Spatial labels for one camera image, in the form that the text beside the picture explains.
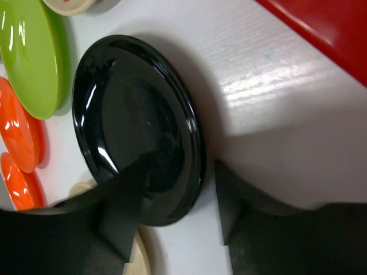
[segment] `white surface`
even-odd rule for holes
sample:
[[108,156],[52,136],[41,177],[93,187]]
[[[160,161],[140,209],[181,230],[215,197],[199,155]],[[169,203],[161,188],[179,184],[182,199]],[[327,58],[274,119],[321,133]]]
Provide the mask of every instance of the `white surface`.
[[[117,5],[108,10],[108,6]],[[243,177],[302,208],[367,201],[367,91],[252,0],[104,0],[68,20],[76,63],[108,34],[150,42],[186,81],[208,148]],[[68,105],[46,122],[48,202],[90,180]],[[214,181],[189,215],[148,230],[153,275],[231,274]]]

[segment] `glossy surface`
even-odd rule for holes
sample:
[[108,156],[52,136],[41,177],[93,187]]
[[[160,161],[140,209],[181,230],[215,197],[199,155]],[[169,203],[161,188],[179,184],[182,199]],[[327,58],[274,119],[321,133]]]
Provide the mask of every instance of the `glossy surface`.
[[257,0],[367,86],[365,0]]
[[1,155],[1,171],[16,210],[45,207],[45,200],[36,175],[22,172],[9,153]]
[[32,116],[47,119],[69,88],[61,18],[42,0],[0,0],[0,14],[0,51],[10,83]]
[[86,11],[96,0],[43,0],[55,13],[74,15]]
[[167,225],[192,208],[205,173],[203,140],[183,82],[154,48],[128,36],[93,44],[76,72],[72,109],[98,184],[138,159],[151,163],[140,222]]
[[0,133],[17,166],[34,171],[43,148],[40,121],[22,107],[9,82],[0,77]]

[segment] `orange plate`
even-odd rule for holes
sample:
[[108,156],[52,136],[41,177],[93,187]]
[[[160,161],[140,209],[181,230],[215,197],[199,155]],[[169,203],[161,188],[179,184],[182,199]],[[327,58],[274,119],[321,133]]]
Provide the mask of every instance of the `orange plate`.
[[9,153],[1,155],[1,171],[15,209],[45,207],[43,192],[36,175],[21,171]]
[[36,120],[24,110],[9,82],[0,77],[0,133],[17,166],[34,171],[40,160],[40,137]]

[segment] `plate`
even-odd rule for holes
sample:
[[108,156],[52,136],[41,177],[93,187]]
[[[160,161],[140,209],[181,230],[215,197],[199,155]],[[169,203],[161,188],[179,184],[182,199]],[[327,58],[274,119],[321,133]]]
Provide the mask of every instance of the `plate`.
[[[73,185],[68,197],[80,195],[95,186],[94,182],[79,182]],[[135,234],[134,242],[132,244],[132,250],[129,263],[124,266],[123,275],[150,275],[150,265],[148,255],[144,247],[144,243],[139,235]]]
[[94,182],[79,182],[79,183],[76,183],[70,188],[68,197],[72,198],[72,197],[75,197],[77,195],[80,195],[80,194],[88,191],[89,189],[92,189],[94,186],[95,186]]
[[55,13],[70,16],[86,11],[96,0],[43,0]]
[[204,179],[204,140],[186,86],[163,55],[129,36],[96,42],[78,65],[72,111],[97,184],[133,162],[150,163],[141,223],[168,225],[189,212]]
[[130,262],[125,264],[123,275],[150,275],[150,265],[144,243],[136,233],[132,243]]
[[66,36],[61,18],[42,0],[0,0],[0,52],[24,108],[47,119],[69,88]]
[[0,77],[0,134],[17,166],[26,173],[34,171],[42,148],[40,121],[22,107],[11,85]]
[[1,172],[7,191],[16,210],[45,207],[45,199],[35,173],[19,169],[9,153],[0,158]]

